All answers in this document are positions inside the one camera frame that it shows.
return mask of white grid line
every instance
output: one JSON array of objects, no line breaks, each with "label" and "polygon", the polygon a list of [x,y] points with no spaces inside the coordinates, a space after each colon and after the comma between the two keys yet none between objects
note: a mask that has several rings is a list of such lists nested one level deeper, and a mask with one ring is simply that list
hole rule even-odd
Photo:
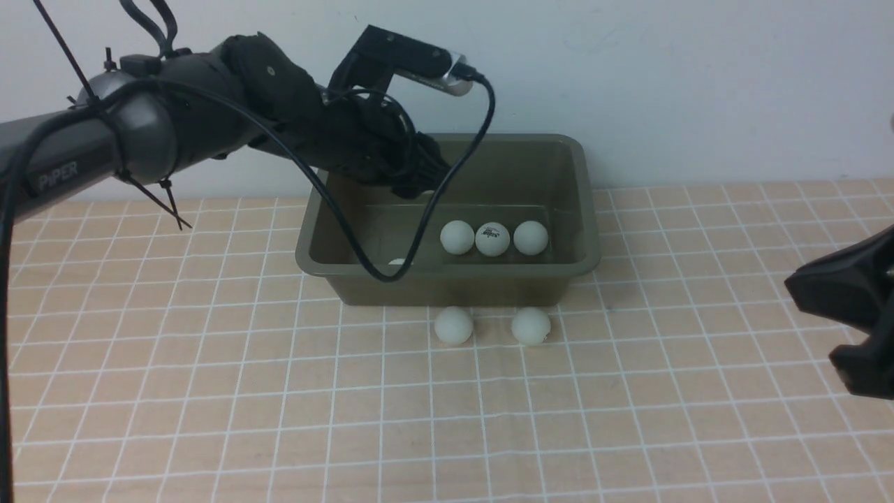
[{"label": "white grid line", "polygon": [[[519,359],[521,360],[521,375],[524,377],[525,382],[525,395],[527,396],[527,415],[529,420],[531,421],[531,434],[534,436],[534,450],[537,457],[537,470],[540,473],[540,488],[541,491],[546,492],[546,476],[544,474],[543,451],[540,448],[540,436],[537,434],[537,421],[534,414],[534,400],[531,399],[531,381],[530,375],[527,373],[527,362],[525,362],[525,347],[523,345],[519,345]],[[480,412],[482,415],[484,415],[485,413],[484,410],[478,412]],[[544,503],[547,503],[546,496],[544,496]]]},{"label": "white grid line", "polygon": [[[648,199],[649,199],[649,202],[652,203],[652,204],[654,205],[654,200],[652,199],[652,194],[651,194],[649,191],[646,191],[645,193],[646,193],[646,196],[647,196]],[[693,211],[693,213],[696,215],[696,222],[698,222],[698,224],[701,225],[701,220],[699,220],[698,213],[695,212],[695,211]],[[658,226],[661,227],[661,226],[662,226],[662,221],[661,221],[660,218],[658,218],[658,213],[655,212],[654,214],[655,214],[655,220],[658,221]],[[667,239],[667,234],[664,233],[664,232],[662,232],[662,234],[664,235],[664,242],[665,242],[665,244],[667,244],[667,245],[668,245],[668,248],[670,248],[670,247],[671,247],[671,243],[670,243],[670,241],[668,241],[668,239]],[[678,273],[680,274],[680,276],[682,277],[682,276],[683,276],[682,269],[680,269],[680,267],[679,267],[679,263],[677,263],[677,258],[676,258],[676,257],[673,257],[673,256],[671,256],[671,257],[673,258],[673,264],[674,264],[674,267],[677,268],[677,272],[678,272]],[[683,282],[683,289],[686,291],[686,296],[687,296],[687,298],[689,299],[689,301],[690,301],[691,303],[695,303],[695,301],[693,300],[693,297],[692,297],[692,292],[689,291],[689,285],[688,285],[687,282],[685,282],[685,281]],[[648,295],[645,294],[645,290],[643,291],[643,298],[645,299],[645,303],[646,303],[646,305],[648,305],[648,304],[649,304],[649,299],[648,299]],[[705,333],[706,333],[707,331],[704,329],[704,323],[703,323],[703,321],[702,321],[701,316],[697,316],[697,314],[696,314],[696,317],[698,318],[698,324],[699,324],[699,326],[701,327],[702,332],[705,332]],[[653,323],[655,332],[658,333],[658,332],[659,332],[659,329],[658,329],[658,323],[655,321],[655,318],[654,318],[654,315],[653,315],[653,314],[652,314],[652,323]],[[668,366],[669,369],[673,369],[673,365],[671,364],[671,358],[668,356],[667,347],[664,345],[664,337],[661,337],[661,336],[659,335],[659,336],[658,336],[658,340],[659,340],[659,343],[660,343],[661,346],[662,346],[662,354],[663,354],[663,356],[664,356],[664,362],[665,362],[665,364]],[[711,347],[711,343],[710,343],[710,341],[705,341],[705,342],[708,343],[708,347],[710,348],[710,347]],[[682,392],[682,390],[681,390],[681,388],[680,388],[680,386],[679,386],[679,383],[678,383],[678,381],[677,381],[677,373],[674,372],[674,371],[671,371],[671,372],[670,372],[670,378],[671,378],[671,380],[673,381],[673,386],[674,386],[674,389],[677,391],[677,395],[679,396],[680,403],[683,403],[685,400],[684,400],[684,398],[683,398],[683,392]],[[738,409],[736,409],[735,407],[734,407],[734,409],[736,410],[736,418],[738,419],[739,427],[742,428],[742,431],[747,435],[747,428],[745,427],[745,422],[742,421],[742,417],[741,417],[741,415],[739,414]],[[693,440],[695,440],[695,441],[697,442],[697,441],[698,441],[698,434],[696,433],[696,426],[695,426],[695,424],[693,423],[693,421],[692,421],[692,417],[691,417],[690,414],[689,414],[689,409],[688,409],[688,407],[683,407],[683,414],[686,416],[686,422],[687,422],[687,424],[688,424],[688,426],[689,426],[689,434],[692,435]],[[754,452],[754,448],[751,447],[750,444],[749,444],[749,447],[751,448],[752,455],[755,456],[755,459],[758,459],[756,453]],[[707,463],[705,462],[705,460],[704,460],[704,453],[702,452],[702,449],[701,449],[700,447],[696,447],[696,452],[698,453],[698,463],[701,465],[702,470],[704,471],[704,477],[705,477],[705,479],[708,481],[708,489],[711,491],[711,497],[712,497],[712,498],[714,499],[714,501],[716,502],[716,501],[717,501],[717,490],[716,490],[716,489],[714,488],[714,486],[713,486],[713,482],[714,482],[714,481],[712,480],[711,472],[708,470],[708,464],[707,464]],[[762,476],[764,479],[766,479],[766,475],[765,475],[764,472],[763,472],[763,468],[761,468],[760,471],[761,471],[761,476]]]},{"label": "white grid line", "polygon": [[[193,235],[194,235],[194,234],[191,234],[191,235],[190,235],[190,243],[187,244],[187,247],[186,247],[187,250],[190,248],[190,244],[191,244],[191,240],[192,240],[192,236],[193,236]],[[211,293],[211,303],[212,303],[212,304],[214,304],[215,298],[217,297],[217,291],[218,291],[218,288],[220,287],[220,281],[219,281],[219,279],[220,279],[221,275],[223,274],[223,272],[224,272],[224,262],[221,261],[220,269],[219,269],[218,272],[217,272],[218,282],[217,282],[217,284],[215,285],[215,290],[214,290],[214,292]],[[181,265],[181,272],[177,275],[177,277],[179,278],[181,274],[182,274],[182,265]],[[176,294],[176,287],[174,288],[174,291],[171,293],[171,299],[172,299],[171,302],[173,302],[173,298],[174,298],[174,295],[175,295],[175,294]],[[167,319],[167,314],[168,314],[168,312],[170,312],[170,310],[168,310],[168,311],[165,312],[165,314],[164,314],[164,318],[162,319],[162,324],[161,324],[161,329],[162,329],[162,330],[164,330],[164,322],[165,322],[165,320]],[[209,325],[210,323],[211,323],[211,310],[208,309],[208,313],[207,313],[207,315],[206,315],[206,317],[205,317],[205,331],[207,331],[208,325]],[[165,466],[164,466],[164,477],[162,478],[162,481],[161,481],[161,483],[160,483],[159,486],[158,486],[158,499],[159,499],[159,500],[161,499],[162,494],[164,493],[164,486],[167,484],[168,474],[171,472],[171,465],[173,464],[174,453],[176,452],[176,448],[177,448],[177,439],[178,439],[178,435],[180,435],[180,431],[181,431],[181,429],[182,429],[182,427],[183,427],[183,418],[186,416],[186,409],[187,409],[187,407],[189,406],[189,398],[190,398],[190,392],[192,391],[192,383],[193,383],[193,381],[194,381],[195,378],[196,378],[196,370],[198,369],[198,361],[199,361],[199,358],[201,358],[201,355],[202,355],[202,348],[204,347],[204,345],[205,345],[205,338],[202,337],[202,338],[200,338],[199,341],[198,341],[198,347],[196,348],[196,357],[195,357],[195,359],[193,360],[193,366],[192,366],[192,369],[191,369],[191,371],[190,371],[190,382],[186,385],[186,392],[185,392],[184,398],[182,399],[183,407],[182,407],[181,410],[180,410],[180,417],[177,419],[177,429],[175,430],[176,433],[175,433],[175,435],[174,435],[173,442],[171,443],[171,452],[168,453],[168,460],[167,460],[167,463],[166,463]],[[236,390],[235,390],[234,393],[237,393],[237,394],[238,394],[238,393],[239,393],[239,389],[236,388]],[[236,398],[235,398],[235,396],[234,396],[234,397],[233,397],[233,403],[235,404],[235,402],[236,402]],[[221,453],[221,459],[223,459],[223,458],[224,458],[224,452]]]},{"label": "white grid line", "polygon": [[[594,289],[594,291],[596,291],[596,294],[599,295],[599,291],[595,286],[593,286],[593,289]],[[576,399],[578,401],[578,407],[580,408],[580,420],[584,423],[584,434],[586,435],[586,448],[588,451],[590,451],[590,463],[593,464],[593,476],[596,479],[597,487],[602,488],[603,483],[599,477],[599,465],[596,463],[596,452],[593,449],[593,438],[592,438],[592,435],[590,434],[590,423],[586,420],[586,412],[585,412],[586,409],[584,407],[584,398],[580,393],[580,383],[578,382],[578,373],[574,366],[574,358],[571,357],[571,345],[568,344],[568,332],[565,330],[565,319],[562,316],[561,304],[556,305],[556,311],[558,314],[557,318],[559,319],[559,330],[561,332],[562,340],[555,344],[562,344],[565,346],[565,354],[568,357],[568,365],[571,370],[571,378],[574,382],[574,393],[575,393]],[[543,481],[542,484],[544,485],[544,490],[545,490],[546,481]],[[602,503],[605,503],[605,496],[602,493],[599,494],[599,500]]]},{"label": "white grid line", "polygon": [[[230,233],[230,241],[227,243],[227,248],[230,248],[230,243],[232,243],[232,230],[235,230],[236,222],[239,221],[239,212],[240,211],[241,211],[241,209],[236,208],[236,211],[233,214],[232,229],[231,229],[231,233]],[[270,216],[270,229],[267,231],[267,246],[266,246],[267,250],[270,250],[270,242],[271,242],[271,239],[273,238],[273,226],[274,226],[274,216],[271,215]],[[262,276],[264,275],[264,269],[266,268],[266,265],[267,265],[267,257],[268,256],[269,256],[269,253],[265,253],[264,259],[261,262],[261,275]],[[223,274],[223,270],[224,270],[225,266],[226,266],[226,259],[221,260],[221,274]],[[249,318],[249,328],[251,328],[255,324],[255,315],[257,314],[257,301],[260,299],[260,296],[261,296],[261,284],[260,284],[260,282],[258,282],[257,290],[255,291],[255,305],[252,306],[252,308],[251,308],[251,316]],[[245,360],[246,360],[246,355],[248,353],[249,353],[249,338],[245,337],[245,345],[242,347],[242,359],[239,363],[239,375],[236,378],[236,393],[237,394],[239,393],[239,390],[242,387],[242,376],[244,375]],[[236,416],[236,405],[238,403],[239,403],[239,399],[235,398],[235,399],[233,399],[232,404],[230,405],[230,419],[227,420],[227,429],[226,429],[227,432],[223,436],[223,450],[221,452],[220,464],[217,466],[217,476],[215,477],[215,487],[211,492],[212,501],[214,501],[216,499],[217,491],[220,489],[220,481],[221,481],[220,472],[224,469],[224,464],[226,463],[228,450],[231,446],[230,445],[230,435],[232,433],[232,422],[233,422],[233,418],[235,418],[235,416]],[[273,482],[272,482],[272,480],[268,480],[267,483],[272,484]]]},{"label": "white grid line", "polygon": [[[326,435],[326,462],[325,462],[324,470],[323,470],[323,488],[324,488],[324,490],[323,490],[323,497],[321,499],[321,503],[326,503],[326,497],[328,496],[328,491],[326,489],[328,489],[328,487],[329,487],[329,484],[328,484],[329,469],[332,466],[331,460],[332,460],[332,450],[333,450],[333,426],[335,425],[335,396],[336,396],[336,390],[338,389],[337,388],[338,387],[338,363],[339,363],[339,357],[341,356],[341,353],[342,353],[341,321],[342,321],[343,314],[344,314],[344,305],[339,309],[340,324],[338,327],[338,332],[336,333],[336,336],[335,336],[335,361],[333,363],[333,389],[332,389],[332,391],[329,392],[329,398],[330,398],[329,431]],[[385,319],[385,309],[382,309],[382,322],[383,322],[383,325],[382,325],[382,348],[383,348],[383,351],[384,351],[384,331],[385,331],[384,319]],[[383,358],[382,359],[382,368],[383,368],[382,372],[384,372],[384,365],[385,365],[385,362],[384,362],[384,358]]]},{"label": "white grid line", "polygon": [[[431,312],[431,309],[426,308],[426,312]],[[478,414],[481,419],[481,442],[483,444],[483,449],[485,453],[485,458],[487,461],[485,462],[485,477],[487,479],[487,497],[490,500],[493,500],[493,480],[491,478],[491,461],[490,461],[490,448],[487,445],[487,420],[485,418],[485,398],[481,391],[481,361],[478,358],[478,337],[475,337],[475,334],[472,334],[472,355],[475,357],[475,381],[477,382],[476,392],[478,393]],[[431,372],[431,363],[429,363],[429,372]],[[434,418],[434,384],[433,379],[428,380],[428,387],[431,388],[430,393],[432,393],[432,418]],[[432,432],[434,432],[434,421],[432,421]],[[432,445],[434,446],[434,437],[432,437]],[[540,488],[544,490],[546,481],[543,480],[543,469],[540,470]],[[434,494],[434,498],[437,499],[438,493]]]},{"label": "white grid line", "polygon": [[[724,191],[724,193],[726,193],[727,197],[730,196],[727,193],[725,188],[723,189],[723,191]],[[761,186],[761,192],[763,193],[763,196],[765,198],[766,190],[762,186]],[[769,206],[770,206],[771,211],[773,212],[773,215],[776,215],[776,210],[773,208],[773,206],[772,205],[769,205]],[[786,236],[788,237],[789,241],[794,243],[795,241],[791,238],[791,235],[789,235],[789,232],[788,231],[785,231],[785,232],[786,232]],[[766,265],[763,262],[763,258],[760,257],[760,255],[758,255],[758,260],[761,262],[761,266],[764,268],[764,270],[768,270],[766,268]],[[746,316],[745,310],[743,310],[741,307],[739,307],[738,310],[739,310],[739,314],[742,316],[742,319],[745,321],[745,324],[748,327],[749,332],[752,332],[751,321]],[[753,333],[752,333],[751,337],[754,339],[755,345],[757,345],[757,352],[761,355],[761,361],[766,363],[767,359],[766,359],[766,356],[763,354],[763,349],[761,348],[760,343],[757,341],[757,338],[754,336]],[[769,367],[769,365],[766,367],[766,371],[767,371],[767,374],[769,374],[769,376],[770,376],[770,381],[773,383],[773,387],[776,390],[776,394],[779,396],[785,396],[785,394],[782,392],[782,388],[780,387],[779,382],[776,380],[776,375],[773,373],[773,371]],[[786,414],[789,416],[789,421],[791,421],[792,425],[795,427],[795,433],[798,435],[798,440],[800,441],[801,446],[804,448],[804,451],[807,453],[807,458],[810,460],[811,466],[813,467],[813,469],[816,473],[821,473],[820,467],[816,463],[816,459],[814,458],[813,453],[810,452],[810,448],[807,446],[806,442],[804,442],[804,439],[801,437],[801,433],[802,433],[801,427],[797,423],[797,418],[795,417],[794,413],[792,413],[791,407],[789,406],[788,402],[785,402],[785,401],[782,402],[782,405],[785,407]],[[826,486],[826,483],[823,479],[820,479],[820,484],[822,485],[822,491],[825,494],[826,499],[829,500],[829,502],[832,502],[831,493],[829,492],[829,488]]]},{"label": "white grid line", "polygon": [[[648,197],[649,200],[651,200],[651,196],[648,195],[648,191],[646,191],[646,197]],[[614,196],[610,195],[610,201],[611,201],[611,205],[614,207],[614,206],[615,206]],[[655,215],[655,221],[658,222],[658,225],[660,226],[660,225],[661,225],[661,220],[658,218],[658,215],[657,215],[656,213],[654,213],[654,210],[653,210],[653,215]],[[628,249],[628,251],[629,251],[630,248],[629,248],[629,243],[628,243],[627,237],[626,237],[625,235],[623,235],[623,236],[621,237],[621,240],[624,242],[624,245],[627,247],[627,249]],[[656,336],[658,336],[658,322],[655,320],[654,313],[653,313],[653,312],[651,311],[651,309],[650,309],[649,297],[648,297],[648,295],[646,294],[645,289],[643,288],[642,278],[640,277],[640,271],[639,271],[639,269],[637,268],[637,264],[636,264],[636,263],[633,264],[633,273],[634,273],[634,276],[635,276],[636,279],[637,279],[637,287],[638,287],[638,289],[639,289],[639,292],[643,295],[643,301],[644,301],[644,303],[645,303],[646,310],[647,310],[648,313],[649,313],[649,320],[650,320],[650,322],[651,322],[651,324],[652,324],[652,328],[655,330],[655,334],[656,334]],[[665,348],[664,348],[664,343],[663,343],[663,341],[662,341],[662,337],[658,336],[658,340],[659,340],[659,344],[662,345],[662,352],[664,353],[664,356],[665,356],[665,359],[666,359],[666,358],[667,358],[667,351],[666,351]],[[618,349],[617,344],[615,345],[615,357],[618,359],[618,366],[619,366],[619,368],[620,368],[620,370],[621,370],[621,373],[624,373],[624,372],[625,372],[625,370],[624,370],[624,361],[623,361],[623,360],[621,359],[621,357],[620,357],[620,350]],[[673,372],[670,373],[670,378],[671,378],[671,380],[673,381],[674,390],[675,390],[675,392],[677,393],[677,399],[680,401],[680,403],[682,403],[682,401],[683,401],[683,396],[682,396],[682,393],[680,393],[679,384],[677,383],[677,378],[675,377],[675,375],[674,375]],[[626,377],[624,378],[624,386],[625,386],[625,387],[627,386],[627,378],[626,378]],[[632,405],[633,405],[633,395],[632,395],[631,393],[629,393],[629,388],[628,388],[628,398],[629,398],[629,400],[630,400],[630,405],[632,406]],[[697,436],[696,436],[696,430],[695,430],[695,427],[694,427],[693,424],[692,424],[692,419],[689,417],[689,412],[688,412],[688,410],[687,410],[686,408],[684,408],[684,409],[683,409],[683,412],[684,412],[684,415],[686,416],[686,422],[687,422],[687,424],[688,424],[688,426],[689,426],[689,431],[690,431],[690,433],[692,434],[692,438],[693,438],[693,439],[697,439]],[[633,415],[634,415],[634,420],[637,422],[637,429],[639,430],[639,435],[640,435],[640,437],[641,437],[641,439],[642,439],[642,442],[645,444],[645,435],[643,434],[643,431],[642,431],[642,425],[639,423],[639,418],[637,417],[637,414],[636,414],[636,413],[633,413]],[[706,480],[709,481],[709,485],[708,485],[708,487],[710,488],[712,498],[716,501],[716,500],[717,500],[717,496],[716,496],[716,494],[714,494],[714,488],[710,485],[711,475],[710,475],[710,473],[708,472],[707,467],[706,467],[706,465],[705,465],[705,463],[704,463],[704,458],[703,458],[703,456],[702,456],[702,450],[701,450],[700,448],[696,448],[696,450],[698,451],[699,464],[702,466],[702,469],[704,470],[704,476],[705,476]],[[652,463],[652,459],[649,457],[649,453],[647,452],[647,450],[645,449],[645,447],[643,447],[643,457],[645,458],[645,462],[646,462],[646,464],[647,464],[648,467],[649,467],[649,476],[652,477],[652,485],[653,485],[653,487],[655,488],[655,489],[654,489],[654,491],[655,491],[655,497],[659,499],[661,496],[658,494],[658,489],[657,489],[657,487],[658,487],[658,478],[657,478],[657,476],[655,475],[655,468],[654,468],[654,465],[653,465],[653,463]]]},{"label": "white grid line", "polygon": [[[260,283],[257,284],[257,290],[259,292],[261,290]],[[304,292],[304,277],[301,278],[300,283],[298,285],[298,299],[295,300],[295,302],[297,304],[295,307],[295,327],[298,326],[298,319],[299,319],[299,316],[301,315],[301,302],[299,301],[299,299],[301,298],[301,295],[303,292]],[[341,313],[339,313],[339,321],[341,321],[341,319],[342,319],[342,315],[341,315]],[[288,403],[288,400],[289,400],[289,384],[291,383],[291,362],[294,361],[295,339],[297,339],[297,337],[295,337],[296,331],[297,330],[294,329],[291,332],[291,343],[289,344],[289,362],[286,363],[286,365],[285,365],[285,382],[283,383],[283,399],[280,403],[280,420],[279,420],[279,426],[276,428],[276,443],[274,444],[274,466],[277,466],[280,463],[279,447],[280,447],[280,444],[282,443],[283,432],[285,431],[285,426],[283,424],[283,421],[285,419],[286,404]],[[245,337],[245,345],[246,345],[245,356],[246,356],[246,358],[243,358],[243,361],[248,360],[248,358],[247,358],[248,357],[248,347],[250,344],[251,344],[251,335],[246,335],[246,337]],[[276,484],[276,480],[274,477],[274,473],[271,473],[270,474],[270,483],[267,486],[267,499],[266,499],[267,503],[271,503],[273,500],[275,484]]]},{"label": "white grid line", "polygon": [[[727,198],[729,197],[729,195],[726,194],[726,192],[723,195]],[[692,196],[689,193],[689,191],[686,191],[686,197],[689,199],[690,202],[692,201]],[[733,214],[735,215],[736,220],[738,220],[739,219],[738,214],[735,211],[733,211]],[[698,223],[701,224],[701,218],[698,216],[698,213],[696,213],[696,221],[698,221]],[[677,266],[677,269],[679,270],[679,264],[677,263],[676,258],[674,259],[674,264]],[[726,280],[726,285],[732,292],[733,297],[735,298],[736,297],[735,289],[732,287],[732,284],[728,278]],[[686,292],[687,292],[687,295],[689,295],[689,298],[691,299],[692,292],[689,290],[688,285],[686,285]],[[742,312],[741,308],[739,308],[739,314],[743,317],[743,319],[745,318],[745,313]],[[701,316],[698,316],[698,323],[702,327],[702,331],[704,332],[704,342],[708,346],[708,351],[711,353],[711,358],[714,360],[714,362],[716,363],[717,368],[719,370],[718,373],[721,376],[721,381],[723,382],[723,388],[726,390],[727,396],[729,396],[730,399],[732,400],[732,408],[733,408],[733,411],[736,413],[736,419],[738,420],[739,428],[742,429],[742,432],[745,434],[746,438],[750,439],[751,434],[748,432],[748,427],[746,425],[745,419],[742,417],[742,412],[739,410],[739,407],[738,407],[738,405],[741,404],[742,402],[740,400],[736,400],[733,398],[732,388],[730,387],[730,383],[727,381],[725,373],[723,371],[720,371],[721,368],[723,368],[723,366],[720,365],[720,359],[717,357],[717,352],[715,351],[714,346],[711,344],[711,337],[709,337],[707,330],[704,329],[704,321],[702,320]],[[770,496],[770,501],[775,503],[775,498],[773,497],[772,490],[770,489],[770,483],[767,482],[768,477],[767,477],[766,470],[763,468],[763,461],[761,460],[761,457],[759,457],[757,455],[755,445],[751,441],[748,442],[748,450],[751,452],[751,456],[754,458],[755,462],[757,463],[757,469],[761,474],[761,478],[763,479],[764,487],[765,487],[765,489],[767,489],[767,494]],[[708,471],[707,466],[704,467],[704,472],[705,472],[705,475],[710,480],[711,473]],[[712,493],[713,493],[713,497],[715,499],[717,499],[716,490],[712,490]]]}]

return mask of olive green bin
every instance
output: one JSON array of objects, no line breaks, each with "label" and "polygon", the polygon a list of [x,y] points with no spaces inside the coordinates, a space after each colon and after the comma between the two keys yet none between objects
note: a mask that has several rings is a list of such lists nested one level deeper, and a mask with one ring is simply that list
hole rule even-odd
[{"label": "olive green bin", "polygon": [[[462,155],[471,134],[436,134],[444,158]],[[402,200],[387,188],[360,186],[320,172],[354,228],[369,259],[384,273],[406,256],[428,196]],[[526,220],[549,231],[550,242],[528,257],[513,245],[499,257],[475,247],[450,255],[441,228],[464,220],[473,229],[500,222],[510,232]],[[348,305],[552,306],[569,282],[600,260],[593,192],[584,151],[558,134],[488,134],[442,196],[413,266],[401,280],[381,283],[358,263],[332,211],[313,192],[299,233],[295,260],[307,274],[323,277]]]}]

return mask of black bracket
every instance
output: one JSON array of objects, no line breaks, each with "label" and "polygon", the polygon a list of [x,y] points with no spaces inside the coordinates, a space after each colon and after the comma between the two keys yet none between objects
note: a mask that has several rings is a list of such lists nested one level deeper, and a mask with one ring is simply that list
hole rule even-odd
[{"label": "black bracket", "polygon": [[785,286],[802,312],[869,335],[829,354],[848,391],[894,399],[894,226],[805,264]]},{"label": "black bracket", "polygon": [[386,92],[396,72],[437,79],[452,65],[448,50],[369,25],[333,72],[328,89],[343,93],[362,87]]}]

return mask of ball on table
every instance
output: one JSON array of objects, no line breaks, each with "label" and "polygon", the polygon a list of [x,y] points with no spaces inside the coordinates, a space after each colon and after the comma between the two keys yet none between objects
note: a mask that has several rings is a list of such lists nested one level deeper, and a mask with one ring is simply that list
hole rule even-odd
[{"label": "ball on table", "polygon": [[472,335],[472,317],[458,307],[448,307],[434,318],[434,334],[446,345],[460,345]]},{"label": "ball on table", "polygon": [[488,257],[498,257],[509,249],[509,231],[502,224],[489,222],[475,234],[475,246]]},{"label": "ball on table", "polygon": [[538,345],[550,333],[550,317],[536,307],[519,309],[512,318],[512,336],[522,345]]},{"label": "ball on table", "polygon": [[451,255],[462,255],[475,244],[475,231],[462,220],[453,220],[441,227],[441,246]]},{"label": "ball on table", "polygon": [[525,255],[537,255],[546,250],[550,236],[543,224],[535,220],[528,220],[515,228],[512,241],[519,252]]}]

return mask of white ball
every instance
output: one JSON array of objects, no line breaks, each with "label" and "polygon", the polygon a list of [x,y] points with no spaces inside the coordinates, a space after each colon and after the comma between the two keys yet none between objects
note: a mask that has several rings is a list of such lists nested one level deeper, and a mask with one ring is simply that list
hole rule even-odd
[{"label": "white ball", "polygon": [[462,255],[475,244],[475,231],[462,220],[453,220],[441,228],[441,246],[452,255]]},{"label": "white ball", "polygon": [[535,220],[528,220],[515,228],[512,241],[519,252],[525,255],[537,255],[546,250],[550,236],[543,224]]},{"label": "white ball", "polygon": [[460,345],[472,335],[472,317],[458,307],[448,307],[434,319],[434,334],[446,345]]},{"label": "white ball", "polygon": [[475,234],[475,246],[488,257],[498,257],[509,249],[509,231],[502,224],[490,222]]},{"label": "white ball", "polygon": [[550,329],[550,317],[536,307],[519,309],[512,318],[512,336],[522,345],[542,343]]}]

